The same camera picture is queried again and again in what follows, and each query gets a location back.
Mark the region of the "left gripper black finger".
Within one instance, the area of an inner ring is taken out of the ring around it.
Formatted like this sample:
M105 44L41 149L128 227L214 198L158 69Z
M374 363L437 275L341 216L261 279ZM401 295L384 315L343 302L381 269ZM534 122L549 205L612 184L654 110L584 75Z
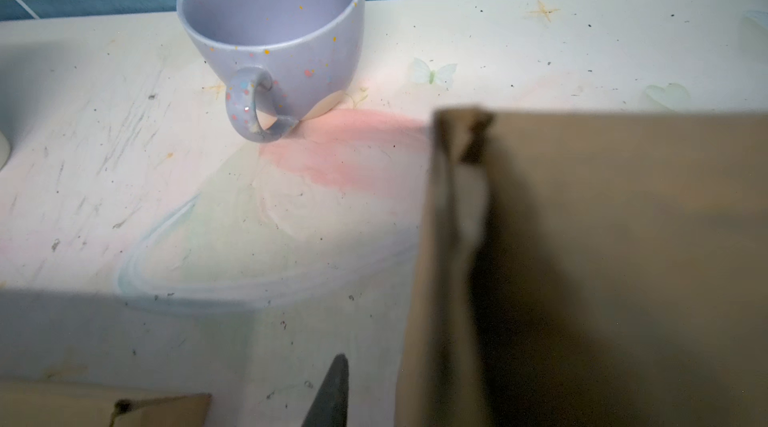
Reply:
M302 427L346 427L349 404L349 362L337 354L301 424Z

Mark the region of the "brown cardboard sheet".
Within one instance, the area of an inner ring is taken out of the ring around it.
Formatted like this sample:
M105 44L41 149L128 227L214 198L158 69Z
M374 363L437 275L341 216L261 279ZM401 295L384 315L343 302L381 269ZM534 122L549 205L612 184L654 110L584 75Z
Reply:
M398 426L763 426L767 118L445 109Z

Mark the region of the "brown cardboard box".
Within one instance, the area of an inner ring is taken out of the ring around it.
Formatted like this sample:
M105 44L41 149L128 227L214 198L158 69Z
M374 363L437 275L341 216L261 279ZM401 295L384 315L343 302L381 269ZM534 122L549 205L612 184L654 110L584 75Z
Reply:
M208 393L163 393L98 385L3 380L3 426L202 426Z

